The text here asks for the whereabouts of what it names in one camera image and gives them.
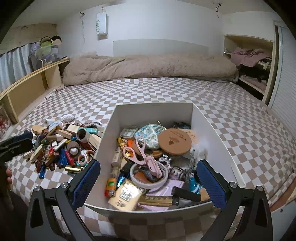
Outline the person's left hand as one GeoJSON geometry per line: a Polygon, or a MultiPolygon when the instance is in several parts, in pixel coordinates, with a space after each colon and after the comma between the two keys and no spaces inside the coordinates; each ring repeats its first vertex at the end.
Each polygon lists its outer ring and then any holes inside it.
{"type": "Polygon", "coordinates": [[[6,168],[6,187],[8,190],[11,190],[12,188],[12,172],[11,172],[11,169],[9,168],[6,168]]]}

